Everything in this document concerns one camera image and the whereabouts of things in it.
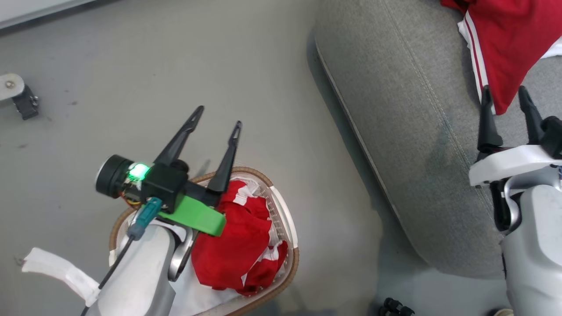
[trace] sofa cushion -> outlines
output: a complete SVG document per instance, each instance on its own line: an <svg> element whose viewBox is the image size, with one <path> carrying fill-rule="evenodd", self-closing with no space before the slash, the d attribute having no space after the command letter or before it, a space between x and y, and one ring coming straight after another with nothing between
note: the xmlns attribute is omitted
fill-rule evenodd
<svg viewBox="0 0 562 316"><path fill-rule="evenodd" d="M319 52L404 231L438 270L502 275L487 189L469 185L479 100L456 11L437 0L326 0ZM562 58L524 84L543 117L562 117ZM507 146L526 143L517 104L496 118Z"/></svg>

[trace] red garment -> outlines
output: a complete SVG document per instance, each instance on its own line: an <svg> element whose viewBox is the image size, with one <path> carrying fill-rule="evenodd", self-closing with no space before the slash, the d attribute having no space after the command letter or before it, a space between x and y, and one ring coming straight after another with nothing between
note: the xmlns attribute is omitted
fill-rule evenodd
<svg viewBox="0 0 562 316"><path fill-rule="evenodd" d="M215 290L233 288L242 295L269 287L285 261L288 245L270 240L266 200L253 197L244 182L232 181L217 210L226 215L223 234L200 235L191 254L199 282Z"/></svg>
<svg viewBox="0 0 562 316"><path fill-rule="evenodd" d="M465 13L478 94L505 113L527 72L562 37L560 0L441 0Z"/></svg>

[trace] white strap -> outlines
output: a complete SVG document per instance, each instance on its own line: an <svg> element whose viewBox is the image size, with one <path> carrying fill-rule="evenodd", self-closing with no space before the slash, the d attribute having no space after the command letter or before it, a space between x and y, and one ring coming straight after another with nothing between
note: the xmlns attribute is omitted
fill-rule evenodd
<svg viewBox="0 0 562 316"><path fill-rule="evenodd" d="M59 279L85 300L90 307L98 299L99 283L68 260L40 248L33 248L25 257L22 272L41 273Z"/></svg>

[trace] green led light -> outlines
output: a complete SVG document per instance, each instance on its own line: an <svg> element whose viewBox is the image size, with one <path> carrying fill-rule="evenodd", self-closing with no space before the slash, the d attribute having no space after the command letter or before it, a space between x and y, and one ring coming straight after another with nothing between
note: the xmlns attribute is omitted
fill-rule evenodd
<svg viewBox="0 0 562 316"><path fill-rule="evenodd" d="M136 164L130 171L129 171L129 178L131 179L139 179L143 180L146 176L146 173L150 170L150 167L143 164Z"/></svg>

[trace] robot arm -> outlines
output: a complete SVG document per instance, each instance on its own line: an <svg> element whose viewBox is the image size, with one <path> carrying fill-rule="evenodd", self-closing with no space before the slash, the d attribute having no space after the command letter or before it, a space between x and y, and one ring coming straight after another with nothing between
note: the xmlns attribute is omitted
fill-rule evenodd
<svg viewBox="0 0 562 316"><path fill-rule="evenodd" d="M562 314L562 121L542 120L527 90L519 89L529 143L502 147L484 89L478 161L470 184L489 186L501 242L507 295L517 316Z"/></svg>
<svg viewBox="0 0 562 316"><path fill-rule="evenodd" d="M98 286L99 293L96 285L90 288L98 294L97 300L95 296L87 300L91 306L84 308L82 316L168 315L175 296L170 282L181 275L198 234L222 234L226 219L214 208L228 189L242 123L236 123L218 170L203 187L188 180L189 167L178 159L202 114L200 106L152 165L113 155L98 171L96 191L123 198L137 214L127 230L126 245ZM181 241L171 229L151 225L153 220L184 228L185 239Z"/></svg>

